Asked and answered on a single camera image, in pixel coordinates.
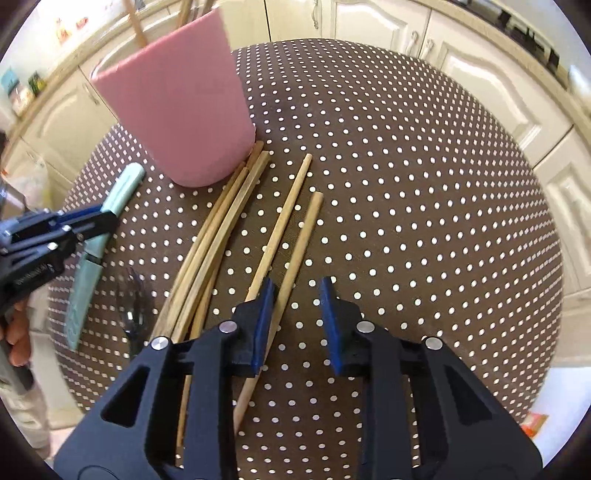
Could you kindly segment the person's left hand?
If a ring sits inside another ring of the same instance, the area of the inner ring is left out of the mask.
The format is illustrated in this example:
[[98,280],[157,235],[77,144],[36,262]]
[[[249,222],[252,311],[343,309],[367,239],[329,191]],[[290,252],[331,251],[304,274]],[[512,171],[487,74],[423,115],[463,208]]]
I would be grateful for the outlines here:
[[25,366],[31,358],[31,339],[27,314],[28,299],[16,303],[8,326],[1,330],[1,338],[11,346],[10,363],[15,367]]

